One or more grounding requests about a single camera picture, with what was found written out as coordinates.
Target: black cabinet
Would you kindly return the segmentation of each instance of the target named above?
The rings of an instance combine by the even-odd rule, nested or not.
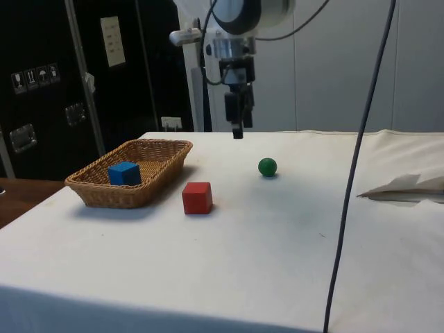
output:
[[[64,2],[3,0],[0,11],[0,127],[15,176],[62,180],[98,157]]]
[[[183,52],[169,41],[169,33],[179,29],[174,2],[73,3],[88,71],[95,77],[94,101],[106,150],[161,129],[161,117],[180,117],[183,130],[193,130]],[[106,31],[103,20],[110,18],[118,26]],[[107,55],[114,34],[125,57],[117,65]]]

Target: green ball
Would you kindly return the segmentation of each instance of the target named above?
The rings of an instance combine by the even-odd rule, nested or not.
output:
[[[264,158],[259,162],[259,172],[265,177],[273,177],[278,169],[278,164],[273,158]]]

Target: wicker basket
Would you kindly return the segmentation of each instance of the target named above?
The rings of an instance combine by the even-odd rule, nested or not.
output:
[[[128,141],[65,180],[90,207],[136,208],[153,200],[165,185],[180,175],[193,144],[187,141],[139,139]],[[113,186],[108,167],[137,163],[142,184]]]

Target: red cube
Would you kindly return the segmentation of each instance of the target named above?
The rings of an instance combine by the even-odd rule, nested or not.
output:
[[[185,214],[209,214],[213,207],[211,184],[189,182],[182,192]]]

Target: sticker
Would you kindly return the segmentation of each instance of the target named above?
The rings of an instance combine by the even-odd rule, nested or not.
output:
[[[39,87],[39,83],[37,81],[37,74],[35,73],[35,69],[28,69],[24,72],[26,85],[28,86],[28,90],[34,90]]]
[[[113,67],[126,62],[120,34],[119,18],[105,17],[100,19],[102,25],[103,41],[105,42],[108,66]]]
[[[51,83],[51,81],[49,80],[48,67],[46,66],[37,67],[37,77],[40,87],[44,87]]]
[[[49,80],[51,83],[60,82],[60,73],[58,71],[58,66],[56,63],[48,65],[49,70]]]
[[[14,92],[16,95],[22,94],[28,89],[26,89],[26,83],[24,79],[23,72],[11,74],[12,86],[14,87]]]

